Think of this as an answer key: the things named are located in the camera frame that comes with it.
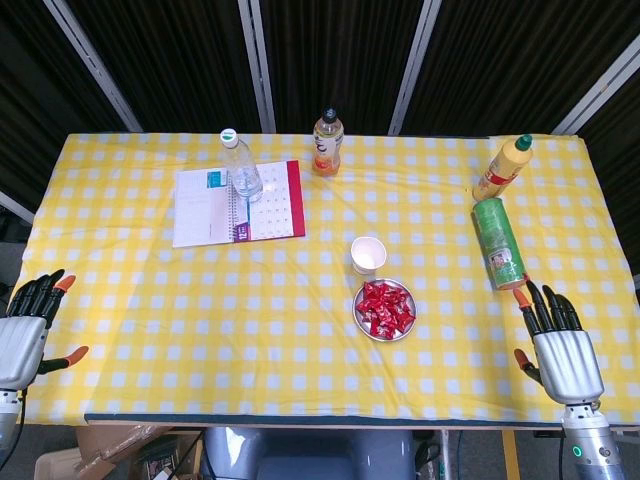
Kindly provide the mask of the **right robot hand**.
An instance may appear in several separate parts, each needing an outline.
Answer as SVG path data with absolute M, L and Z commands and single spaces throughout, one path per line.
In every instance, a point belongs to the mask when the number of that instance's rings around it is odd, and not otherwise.
M 521 349 L 514 357 L 521 371 L 540 384 L 556 403 L 569 407 L 600 407 L 604 393 L 596 354 L 579 315 L 565 296 L 549 286 L 537 288 L 526 282 L 529 291 L 512 291 L 531 338 L 536 360 Z

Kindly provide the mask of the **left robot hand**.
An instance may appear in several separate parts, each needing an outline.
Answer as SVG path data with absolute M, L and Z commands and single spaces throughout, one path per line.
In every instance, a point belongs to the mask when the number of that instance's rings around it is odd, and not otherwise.
M 69 368 L 88 353 L 80 346 L 71 354 L 44 358 L 44 348 L 61 301 L 76 280 L 63 269 L 30 280 L 18 288 L 1 318 L 1 389 L 28 388 L 38 375 Z

